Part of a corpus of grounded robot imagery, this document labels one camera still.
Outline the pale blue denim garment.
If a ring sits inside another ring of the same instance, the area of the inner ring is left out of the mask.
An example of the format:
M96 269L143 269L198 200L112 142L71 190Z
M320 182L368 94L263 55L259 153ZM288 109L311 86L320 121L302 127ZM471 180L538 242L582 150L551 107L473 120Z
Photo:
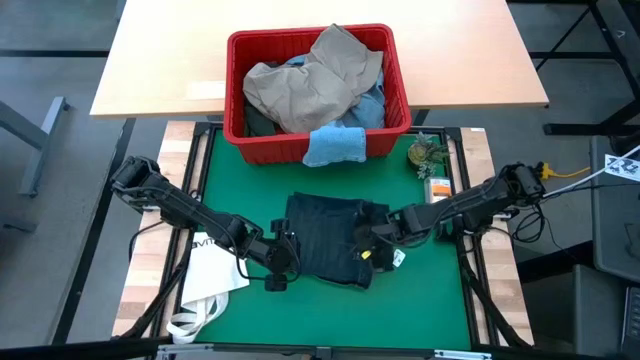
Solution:
M304 76L295 81L294 109L287 130L318 130L323 126L384 126L383 53L317 53L290 59L287 64Z

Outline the beige garment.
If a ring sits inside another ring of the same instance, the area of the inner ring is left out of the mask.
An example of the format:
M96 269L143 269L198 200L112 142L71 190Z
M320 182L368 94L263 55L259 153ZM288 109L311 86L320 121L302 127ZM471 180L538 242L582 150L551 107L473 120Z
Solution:
M346 29L326 28L308 53L273 67L258 63L243 80L246 99L287 133L380 128L385 116L384 53Z

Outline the dark green garment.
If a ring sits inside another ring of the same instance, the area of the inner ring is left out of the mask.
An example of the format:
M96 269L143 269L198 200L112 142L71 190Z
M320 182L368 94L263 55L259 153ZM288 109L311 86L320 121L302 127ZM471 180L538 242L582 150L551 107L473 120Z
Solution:
M275 123L249 102L244 104L244 122L244 134L246 137L263 137L276 134Z

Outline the light wooden table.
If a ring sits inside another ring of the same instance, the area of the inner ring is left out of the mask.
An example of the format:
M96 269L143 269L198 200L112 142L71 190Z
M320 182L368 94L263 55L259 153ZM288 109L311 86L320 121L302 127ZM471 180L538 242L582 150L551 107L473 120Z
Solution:
M548 101L505 0L128 0L91 114L220 113L231 34L334 23L392 30L414 109Z

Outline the grey table leg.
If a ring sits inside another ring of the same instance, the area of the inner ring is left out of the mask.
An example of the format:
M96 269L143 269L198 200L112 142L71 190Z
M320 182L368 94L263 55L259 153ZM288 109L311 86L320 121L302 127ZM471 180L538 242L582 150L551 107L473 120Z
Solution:
M42 168L48 155L58 120L61 114L68 111L69 108L70 105L65 97L55 97L43 123L40 126L36 126L9 105L0 101L0 127L33 149L19 188L20 195L29 197L37 195Z

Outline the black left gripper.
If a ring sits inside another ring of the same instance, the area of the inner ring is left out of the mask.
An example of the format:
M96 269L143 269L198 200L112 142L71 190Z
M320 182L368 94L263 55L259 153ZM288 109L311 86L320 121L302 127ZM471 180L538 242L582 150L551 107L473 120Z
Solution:
M301 261L295 244L296 235L289 229L287 219L273 220L271 231L275 235L273 239L265 238L261 229L251 230L245 255L269 271L262 278L266 291L284 292L300 277Z

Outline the white printed sign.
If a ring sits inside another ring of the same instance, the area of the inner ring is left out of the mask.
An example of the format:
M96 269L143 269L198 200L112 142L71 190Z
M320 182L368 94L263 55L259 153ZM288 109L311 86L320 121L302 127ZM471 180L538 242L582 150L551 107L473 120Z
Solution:
M605 155L605 172L607 174L640 182L640 161L624 158L619 160L616 156Z

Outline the green table mat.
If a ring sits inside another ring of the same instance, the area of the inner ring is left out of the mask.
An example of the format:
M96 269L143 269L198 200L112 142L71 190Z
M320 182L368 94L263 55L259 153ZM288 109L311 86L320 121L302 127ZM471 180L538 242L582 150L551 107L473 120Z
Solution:
M365 199L397 210L424 202L424 188L408 166L413 143L398 138L392 152L364 163L309 168L301 163L251 165L222 134L214 140L204 202L268 229L295 192ZM251 284L197 336L200 342L354 346L394 349L469 349L470 335L453 244L429 240L408 249L400 266L374 276L367 290L303 276L284 292L268 292L263 267L249 263Z

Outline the grey metal box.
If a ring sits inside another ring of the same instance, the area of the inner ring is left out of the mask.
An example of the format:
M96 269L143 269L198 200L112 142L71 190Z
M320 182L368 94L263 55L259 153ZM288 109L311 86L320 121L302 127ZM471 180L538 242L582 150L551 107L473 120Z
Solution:
M625 290L620 279L582 265L524 284L535 346L591 356L617 354Z

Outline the orange white printed card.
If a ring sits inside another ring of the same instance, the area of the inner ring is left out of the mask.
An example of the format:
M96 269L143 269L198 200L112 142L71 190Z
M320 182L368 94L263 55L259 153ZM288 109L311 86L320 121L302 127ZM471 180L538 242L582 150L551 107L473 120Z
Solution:
M435 203L452 196L451 181L444 177L429 177L424 181L425 200Z

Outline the dark blue denim jeans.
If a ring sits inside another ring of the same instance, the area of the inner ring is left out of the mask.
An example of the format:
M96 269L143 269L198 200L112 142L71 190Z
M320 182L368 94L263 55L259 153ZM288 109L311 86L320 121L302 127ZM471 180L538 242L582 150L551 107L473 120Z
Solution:
M394 269L394 248L371 233L388 211L387 205L362 199L290 195L285 218L296 236L300 273L369 288L374 274Z

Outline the black table base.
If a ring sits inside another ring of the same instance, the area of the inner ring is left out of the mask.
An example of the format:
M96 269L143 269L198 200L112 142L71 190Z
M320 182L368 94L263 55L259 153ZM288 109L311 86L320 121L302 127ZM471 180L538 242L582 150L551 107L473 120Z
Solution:
M605 120L595 124L562 124L547 123L543 131L549 136L629 136L640 132L640 125L630 125L629 122L640 116L640 80L633 75L628 60L623 55L614 35L598 8L598 0L560 0L561 4L584 5L585 10L577 20L560 37L555 45L544 52L529 52L532 60L539 60L535 69L539 71L549 60L610 60L614 61L622 71L633 95L633 100L620 108ZM560 51L560 46L567 40L580 23L590 15L599 30L607 51L596 52L566 52Z

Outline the light blue towel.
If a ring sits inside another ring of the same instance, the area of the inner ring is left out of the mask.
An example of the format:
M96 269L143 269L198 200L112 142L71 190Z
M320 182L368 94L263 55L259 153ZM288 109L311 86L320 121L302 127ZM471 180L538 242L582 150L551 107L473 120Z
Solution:
M310 141L303 164L322 167L339 162L364 162L366 133L361 127L323 126L310 133Z

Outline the white canvas tote bag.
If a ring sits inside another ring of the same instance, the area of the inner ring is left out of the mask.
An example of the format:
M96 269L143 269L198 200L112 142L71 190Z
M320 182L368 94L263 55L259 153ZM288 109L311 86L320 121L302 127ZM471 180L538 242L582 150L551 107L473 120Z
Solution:
M173 343L192 343L203 327L224 313L230 293L249 285L234 255L218 247L205 232L195 233L180 300L182 312L166 325Z

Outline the red plastic laundry bin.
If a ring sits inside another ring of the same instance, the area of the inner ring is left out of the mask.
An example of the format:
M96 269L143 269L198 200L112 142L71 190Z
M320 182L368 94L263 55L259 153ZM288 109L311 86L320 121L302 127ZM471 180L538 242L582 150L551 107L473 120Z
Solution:
M347 25L345 27L368 49L383 53L382 70L385 93L385 127L366 132L366 155L388 155L399 136L412 122L404 88L398 53L392 30L384 24ZM226 96L223 132L227 142L236 146L251 164L300 162L307 152L310 136L284 134L246 137L243 79L257 63L280 64L311 50L321 27L273 30L249 30L233 33L227 43Z

